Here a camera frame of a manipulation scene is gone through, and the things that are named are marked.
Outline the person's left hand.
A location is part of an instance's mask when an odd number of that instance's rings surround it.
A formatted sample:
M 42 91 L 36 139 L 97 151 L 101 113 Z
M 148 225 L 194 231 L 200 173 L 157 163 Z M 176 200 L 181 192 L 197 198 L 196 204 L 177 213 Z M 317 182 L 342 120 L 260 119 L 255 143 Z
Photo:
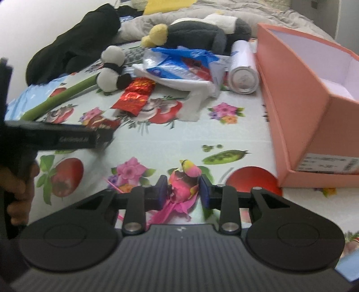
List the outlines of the person's left hand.
M 35 195 L 34 179 L 39 174 L 39 166 L 34 162 L 28 169 L 28 179 L 17 178 L 8 168 L 1 167 L 1 188 L 14 194 L 16 201 L 9 204 L 7 213 L 14 226 L 28 224 L 32 201 Z

